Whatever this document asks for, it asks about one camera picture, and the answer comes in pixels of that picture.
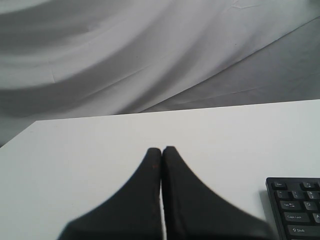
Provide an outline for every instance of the white fabric backdrop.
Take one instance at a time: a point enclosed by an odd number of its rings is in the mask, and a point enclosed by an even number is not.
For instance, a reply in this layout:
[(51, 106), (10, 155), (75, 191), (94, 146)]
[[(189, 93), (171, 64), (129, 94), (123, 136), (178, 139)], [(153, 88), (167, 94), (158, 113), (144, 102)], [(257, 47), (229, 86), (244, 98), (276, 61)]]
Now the white fabric backdrop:
[(144, 111), (318, 16), (318, 0), (1, 0), (0, 143), (35, 120)]

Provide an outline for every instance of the white table surface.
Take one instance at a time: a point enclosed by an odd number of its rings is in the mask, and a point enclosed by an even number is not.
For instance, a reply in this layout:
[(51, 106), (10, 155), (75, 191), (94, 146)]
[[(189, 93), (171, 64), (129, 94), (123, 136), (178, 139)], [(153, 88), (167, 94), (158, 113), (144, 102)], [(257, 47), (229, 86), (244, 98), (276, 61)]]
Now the white table surface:
[(320, 177), (319, 143), (320, 100), (37, 121), (0, 148), (0, 239), (56, 239), (149, 147), (176, 146), (211, 189), (268, 220), (266, 178)]

